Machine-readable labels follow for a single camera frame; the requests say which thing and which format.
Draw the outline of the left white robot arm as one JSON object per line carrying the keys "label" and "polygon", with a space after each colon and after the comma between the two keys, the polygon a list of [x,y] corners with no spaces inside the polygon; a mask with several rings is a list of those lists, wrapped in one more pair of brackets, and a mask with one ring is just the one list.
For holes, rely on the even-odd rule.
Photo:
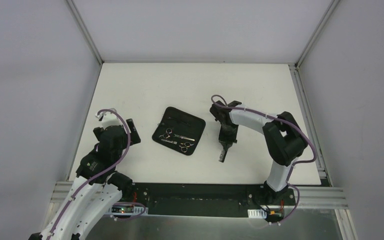
{"label": "left white robot arm", "polygon": [[141,142],[133,119],[126,126],[116,117],[102,117],[101,127],[93,129],[97,143],[85,155],[62,205],[41,232],[31,240],[84,240],[96,223],[116,202],[133,195],[133,181],[116,171],[115,164],[125,150]]}

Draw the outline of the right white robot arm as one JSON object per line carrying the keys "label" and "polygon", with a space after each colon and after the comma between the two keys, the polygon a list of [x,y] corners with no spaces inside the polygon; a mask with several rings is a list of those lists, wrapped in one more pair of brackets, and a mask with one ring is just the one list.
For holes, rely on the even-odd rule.
{"label": "right white robot arm", "polygon": [[237,143],[239,126],[247,127],[264,136],[267,150],[273,163],[267,180],[263,183],[264,200],[276,205],[288,189],[288,177],[294,161],[309,145],[291,113],[284,111],[270,116],[246,108],[239,101],[228,105],[221,101],[213,103],[210,113],[220,123],[218,141],[222,145],[219,161],[226,159],[228,149]]}

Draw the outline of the black comb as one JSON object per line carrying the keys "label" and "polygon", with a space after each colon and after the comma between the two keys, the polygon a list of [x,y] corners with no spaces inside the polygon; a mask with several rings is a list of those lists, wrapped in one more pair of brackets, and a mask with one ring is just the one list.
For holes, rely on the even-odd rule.
{"label": "black comb", "polygon": [[218,161],[223,163],[226,159],[226,155],[227,155],[227,150],[226,149],[223,149],[221,152],[220,152],[220,155],[219,155],[219,159]]}

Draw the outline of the silver black hair scissors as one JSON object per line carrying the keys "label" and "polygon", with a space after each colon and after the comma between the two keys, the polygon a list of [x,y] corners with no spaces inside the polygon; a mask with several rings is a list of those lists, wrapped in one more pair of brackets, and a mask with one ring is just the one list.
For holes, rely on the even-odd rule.
{"label": "silver black hair scissors", "polygon": [[190,143],[190,142],[177,142],[177,141],[168,140],[168,139],[161,139],[161,141],[165,143],[177,145],[180,148],[180,151],[182,153],[186,153],[188,149],[194,145],[193,143]]}

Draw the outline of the silver thinning scissors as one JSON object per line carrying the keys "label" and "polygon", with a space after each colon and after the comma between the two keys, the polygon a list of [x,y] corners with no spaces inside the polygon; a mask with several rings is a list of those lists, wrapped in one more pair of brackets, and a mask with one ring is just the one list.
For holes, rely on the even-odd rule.
{"label": "silver thinning scissors", "polygon": [[162,135],[160,135],[159,137],[163,138],[163,139],[168,139],[168,138],[174,137],[174,138],[179,138],[179,139],[182,139],[182,140],[187,140],[187,141],[192,141],[192,142],[196,141],[194,138],[174,133],[171,128],[167,128],[165,130],[165,132]]}

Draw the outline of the black zip tool case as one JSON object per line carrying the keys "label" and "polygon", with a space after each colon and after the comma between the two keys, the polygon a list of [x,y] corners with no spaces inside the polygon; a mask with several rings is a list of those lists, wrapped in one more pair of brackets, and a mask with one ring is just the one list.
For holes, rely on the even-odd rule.
{"label": "black zip tool case", "polygon": [[[182,119],[182,120],[190,123],[190,126],[186,126],[184,124],[177,123],[174,120],[167,120],[166,119],[167,117],[174,117],[174,118]],[[163,145],[163,146],[165,146],[171,150],[174,150],[174,151],[176,151],[180,154],[183,154],[185,156],[191,156],[195,152],[195,150],[196,150],[196,148],[200,142],[200,139],[204,133],[205,127],[206,127],[206,122],[202,118],[194,116],[190,113],[187,113],[187,112],[182,111],[180,109],[177,109],[175,107],[169,106],[165,109],[163,116],[162,116],[159,124],[157,125],[156,130],[152,134],[151,138],[156,143],[161,144],[161,145]],[[172,129],[175,134],[195,139],[195,142],[185,140],[185,139],[180,139],[177,137],[170,137],[167,140],[176,141],[178,143],[189,142],[189,143],[193,144],[193,146],[191,146],[187,150],[186,153],[183,153],[183,152],[181,152],[180,148],[176,144],[171,144],[168,142],[161,141],[161,139],[164,139],[164,138],[160,138],[160,135],[162,135],[166,131],[166,129]]]}

